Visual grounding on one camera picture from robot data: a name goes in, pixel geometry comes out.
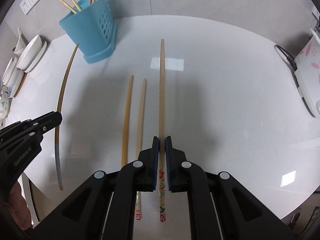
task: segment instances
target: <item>round table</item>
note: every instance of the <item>round table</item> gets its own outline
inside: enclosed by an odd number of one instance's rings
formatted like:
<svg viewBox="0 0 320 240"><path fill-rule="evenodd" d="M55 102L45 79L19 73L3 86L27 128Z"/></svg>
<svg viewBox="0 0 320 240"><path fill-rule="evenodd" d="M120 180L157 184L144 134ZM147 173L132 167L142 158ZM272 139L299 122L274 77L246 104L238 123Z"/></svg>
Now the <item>round table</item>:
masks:
<svg viewBox="0 0 320 240"><path fill-rule="evenodd" d="M166 135L205 171L227 171L282 218L319 186L320 120L299 96L291 70L274 43L216 21L142 16L117 21L113 55L87 64L78 50L62 106L59 191L54 130L25 170L55 203L97 170L120 169L122 126L134 75L128 161L135 159L140 91L147 78L143 148L158 135L160 40L165 40ZM13 99L6 124L56 111L74 48L65 35L49 44ZM186 193L167 193L167 221L159 221L158 191L142 193L136 239L189 239Z"/></svg>

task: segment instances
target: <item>black cable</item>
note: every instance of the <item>black cable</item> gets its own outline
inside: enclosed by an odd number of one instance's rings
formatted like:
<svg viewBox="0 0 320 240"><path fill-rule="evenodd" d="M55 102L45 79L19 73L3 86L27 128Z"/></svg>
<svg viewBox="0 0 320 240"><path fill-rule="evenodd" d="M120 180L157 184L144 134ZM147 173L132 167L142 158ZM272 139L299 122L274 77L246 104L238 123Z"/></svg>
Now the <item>black cable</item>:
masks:
<svg viewBox="0 0 320 240"><path fill-rule="evenodd" d="M293 68L293 71L296 71L297 68L297 64L294 62L294 56L292 56L292 54L290 54L287 50L285 50L284 48L282 48L280 45L276 44L275 47L277 49L279 49L283 55L286 57L287 61L290 63L290 65Z"/></svg>

